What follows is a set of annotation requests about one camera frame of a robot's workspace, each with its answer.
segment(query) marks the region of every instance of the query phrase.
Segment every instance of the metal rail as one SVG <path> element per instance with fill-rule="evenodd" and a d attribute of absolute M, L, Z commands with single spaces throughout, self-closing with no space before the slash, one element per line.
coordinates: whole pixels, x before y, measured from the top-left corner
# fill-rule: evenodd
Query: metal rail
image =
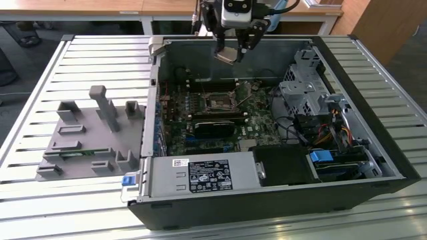
<path fill-rule="evenodd" d="M 33 181 L 59 100 L 93 107 L 87 91 L 101 84 L 116 106 L 128 100 L 146 103 L 148 36 L 75 36 L 59 43 L 0 149 L 0 239 L 360 240 L 427 235 L 425 114 L 357 41 L 345 36 L 322 40 L 422 177 L 420 182 L 346 211 L 149 231 L 120 200 L 120 176 Z"/>

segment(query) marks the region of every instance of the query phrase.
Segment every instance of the warning label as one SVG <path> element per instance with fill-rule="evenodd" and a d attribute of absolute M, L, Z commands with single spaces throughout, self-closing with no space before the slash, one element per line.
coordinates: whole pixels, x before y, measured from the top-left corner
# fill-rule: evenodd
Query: warning label
<path fill-rule="evenodd" d="M 193 194 L 232 190 L 228 160 L 188 162 L 188 180 Z"/>

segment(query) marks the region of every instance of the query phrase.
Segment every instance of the wooden table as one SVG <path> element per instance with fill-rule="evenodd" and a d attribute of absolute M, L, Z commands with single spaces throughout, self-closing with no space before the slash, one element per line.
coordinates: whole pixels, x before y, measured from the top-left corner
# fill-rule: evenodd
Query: wooden table
<path fill-rule="evenodd" d="M 153 21 L 190 21 L 196 0 L 0 0 L 0 21 L 141 21 L 152 35 Z M 281 16 L 281 22 L 316 22 L 328 35 L 338 9 L 308 8 L 304 0 Z"/>
<path fill-rule="evenodd" d="M 296 0 L 288 0 L 290 6 Z M 153 34 L 152 21 L 190 21 L 196 0 L 142 0 L 141 24 L 144 33 Z M 304 0 L 297 7 L 282 14 L 281 22 L 321 22 L 320 35 L 328 35 L 336 19 L 342 15 L 340 9 L 308 8 Z"/>
<path fill-rule="evenodd" d="M 144 0 L 0 0 L 2 21 L 138 21 Z"/>

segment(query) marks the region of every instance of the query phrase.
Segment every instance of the floor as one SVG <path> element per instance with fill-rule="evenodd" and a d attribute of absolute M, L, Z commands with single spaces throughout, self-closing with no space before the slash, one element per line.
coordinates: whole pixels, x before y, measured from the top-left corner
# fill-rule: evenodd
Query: floor
<path fill-rule="evenodd" d="M 2 95 L 5 93 L 30 93 L 42 74 L 50 56 L 63 34 L 122 35 L 118 24 L 90 22 L 55 22 L 54 30 L 37 30 L 42 43 L 31 48 L 21 48 L 2 27 L 0 27 L 0 48 L 18 74 L 18 80 L 0 87 L 0 145 L 3 142 L 14 120 L 23 107 L 29 94 Z M 390 75 L 427 111 L 427 21 L 418 26 L 417 34 L 406 41 L 390 63 L 385 66 Z"/>

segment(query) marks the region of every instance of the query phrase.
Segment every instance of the red wire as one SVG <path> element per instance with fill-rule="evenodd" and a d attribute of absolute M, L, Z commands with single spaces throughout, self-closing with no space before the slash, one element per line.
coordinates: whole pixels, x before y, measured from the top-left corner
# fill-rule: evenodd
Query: red wire
<path fill-rule="evenodd" d="M 317 136 L 317 138 L 320 138 L 321 129 L 322 129 L 322 127 L 325 127 L 325 126 L 326 126 L 326 124 L 321 124 L 321 126 L 318 127 L 318 136 Z"/>

